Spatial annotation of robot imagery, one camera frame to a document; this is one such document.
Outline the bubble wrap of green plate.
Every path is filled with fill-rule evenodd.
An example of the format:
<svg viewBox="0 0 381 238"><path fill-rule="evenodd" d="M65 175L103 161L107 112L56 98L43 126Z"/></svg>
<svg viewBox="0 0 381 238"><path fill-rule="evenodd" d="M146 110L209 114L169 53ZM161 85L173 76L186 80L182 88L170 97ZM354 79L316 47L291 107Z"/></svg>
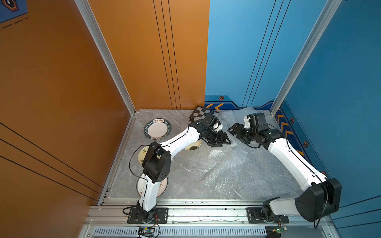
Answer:
<svg viewBox="0 0 381 238"><path fill-rule="evenodd" d="M266 117L269 116L269 111L268 110L256 110L253 107L247 107L243 108L240 110L233 110L232 111L233 116L238 123L242 123L244 121L244 117L246 117L249 114L254 114L254 113L264 113Z"/></svg>

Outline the small white cream plate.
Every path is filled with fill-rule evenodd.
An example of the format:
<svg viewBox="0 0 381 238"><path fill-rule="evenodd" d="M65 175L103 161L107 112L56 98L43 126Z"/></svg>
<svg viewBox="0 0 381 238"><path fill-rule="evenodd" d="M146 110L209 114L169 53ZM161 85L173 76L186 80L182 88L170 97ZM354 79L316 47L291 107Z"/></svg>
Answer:
<svg viewBox="0 0 381 238"><path fill-rule="evenodd" d="M202 142L202 140L200 139L200 140L188 145L187 147L185 147L185 150L187 150L187 151L196 150L196 149L200 148L201 142Z"/></svg>

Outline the bubble wrap of yellow plate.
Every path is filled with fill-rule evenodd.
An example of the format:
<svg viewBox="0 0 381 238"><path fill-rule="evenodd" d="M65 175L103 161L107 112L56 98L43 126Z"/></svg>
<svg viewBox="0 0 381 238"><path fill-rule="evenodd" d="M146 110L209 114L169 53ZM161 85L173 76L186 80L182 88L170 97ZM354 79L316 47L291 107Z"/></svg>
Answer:
<svg viewBox="0 0 381 238"><path fill-rule="evenodd" d="M286 167L263 147L236 141L241 159L235 192L241 199L295 198L302 190Z"/></svg>

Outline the bubble white blue plate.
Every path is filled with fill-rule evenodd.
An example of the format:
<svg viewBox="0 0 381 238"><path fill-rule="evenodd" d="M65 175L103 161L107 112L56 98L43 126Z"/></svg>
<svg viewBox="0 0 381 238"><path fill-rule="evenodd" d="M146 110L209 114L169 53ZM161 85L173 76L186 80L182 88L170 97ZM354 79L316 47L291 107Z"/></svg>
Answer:
<svg viewBox="0 0 381 238"><path fill-rule="evenodd" d="M152 140L159 140L166 137L171 132L171 124L163 118L149 121L144 127L144 134Z"/></svg>

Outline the white orange sunburst plate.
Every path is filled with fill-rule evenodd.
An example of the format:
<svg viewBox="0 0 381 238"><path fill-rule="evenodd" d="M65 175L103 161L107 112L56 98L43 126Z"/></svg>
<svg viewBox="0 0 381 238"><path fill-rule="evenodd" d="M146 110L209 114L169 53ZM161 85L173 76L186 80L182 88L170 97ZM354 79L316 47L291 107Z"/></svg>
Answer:
<svg viewBox="0 0 381 238"><path fill-rule="evenodd" d="M142 178L139 178L138 179L138 182L137 182L137 192L138 192L138 195L139 196L142 196L143 194L143 189L144 189L144 186L147 184L147 181L142 179ZM159 190L158 190L158 193L157 193L157 196L156 197L160 197L167 189L167 186L168 186L168 178L165 178L161 183L160 183L160 186L159 186Z"/></svg>

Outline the cream dinner plate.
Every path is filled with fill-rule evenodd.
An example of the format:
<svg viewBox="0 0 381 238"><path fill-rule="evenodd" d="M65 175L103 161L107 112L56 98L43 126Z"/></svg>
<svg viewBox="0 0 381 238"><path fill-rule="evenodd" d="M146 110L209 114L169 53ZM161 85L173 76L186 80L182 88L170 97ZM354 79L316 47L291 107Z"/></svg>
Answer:
<svg viewBox="0 0 381 238"><path fill-rule="evenodd" d="M143 164L143 161L145 159L145 156L147 154L149 150L149 146L145 146L144 148L142 148L140 151L139 151L139 154L138 154L138 161L139 163L142 165Z"/></svg>

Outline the bubble pink plate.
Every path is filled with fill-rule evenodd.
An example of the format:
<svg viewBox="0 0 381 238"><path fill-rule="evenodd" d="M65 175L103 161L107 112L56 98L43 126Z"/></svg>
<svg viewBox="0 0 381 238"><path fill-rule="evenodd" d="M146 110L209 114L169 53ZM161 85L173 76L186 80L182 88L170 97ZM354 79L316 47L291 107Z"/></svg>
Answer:
<svg viewBox="0 0 381 238"><path fill-rule="evenodd" d="M219 194L220 198L243 199L244 193L240 191L240 187L244 170L248 167L249 154L243 168L237 173L215 173L213 162L209 158L211 151L193 153L186 159L185 167L197 182Z"/></svg>

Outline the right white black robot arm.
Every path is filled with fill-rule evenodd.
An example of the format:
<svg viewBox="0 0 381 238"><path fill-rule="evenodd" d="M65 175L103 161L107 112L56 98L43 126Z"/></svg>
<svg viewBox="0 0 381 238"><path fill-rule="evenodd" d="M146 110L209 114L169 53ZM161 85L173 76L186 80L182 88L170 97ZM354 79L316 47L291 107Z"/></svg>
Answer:
<svg viewBox="0 0 381 238"><path fill-rule="evenodd" d="M292 215L314 222L339 210L341 183L312 166L293 148L282 131L267 123L263 113L247 115L243 124L234 124L228 132L246 145L255 141L274 155L302 190L297 198L275 197L266 200L261 209L263 220L274 222L282 215Z"/></svg>

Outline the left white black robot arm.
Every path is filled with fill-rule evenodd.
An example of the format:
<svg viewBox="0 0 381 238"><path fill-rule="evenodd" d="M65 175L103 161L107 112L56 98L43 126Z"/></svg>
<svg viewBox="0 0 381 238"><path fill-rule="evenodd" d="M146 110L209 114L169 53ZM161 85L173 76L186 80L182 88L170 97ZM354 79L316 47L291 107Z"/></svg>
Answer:
<svg viewBox="0 0 381 238"><path fill-rule="evenodd" d="M170 140L150 144L142 163L143 174L140 179L144 186L137 203L137 211L144 219L150 220L154 216L159 186L170 173L172 158L199 140L203 140L210 147L231 144L222 128L219 118L207 113L204 118L191 122L184 131Z"/></svg>

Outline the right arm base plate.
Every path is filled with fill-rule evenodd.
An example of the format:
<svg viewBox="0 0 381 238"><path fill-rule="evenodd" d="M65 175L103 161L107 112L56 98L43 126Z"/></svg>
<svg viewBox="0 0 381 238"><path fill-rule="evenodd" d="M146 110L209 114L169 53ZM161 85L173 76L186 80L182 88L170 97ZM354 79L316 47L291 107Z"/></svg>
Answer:
<svg viewBox="0 0 381 238"><path fill-rule="evenodd" d="M249 207L246 208L247 218L250 224L288 224L289 218L287 215L281 216L269 216L265 218L265 214L262 208L259 207Z"/></svg>

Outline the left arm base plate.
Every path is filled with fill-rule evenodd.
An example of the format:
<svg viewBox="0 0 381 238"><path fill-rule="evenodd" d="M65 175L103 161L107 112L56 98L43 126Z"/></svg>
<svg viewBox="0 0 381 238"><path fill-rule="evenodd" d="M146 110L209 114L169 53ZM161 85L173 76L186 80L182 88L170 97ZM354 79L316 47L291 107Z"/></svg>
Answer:
<svg viewBox="0 0 381 238"><path fill-rule="evenodd" d="M136 207L131 208L128 214L128 224L166 224L168 221L169 208L156 207L149 212L139 211Z"/></svg>

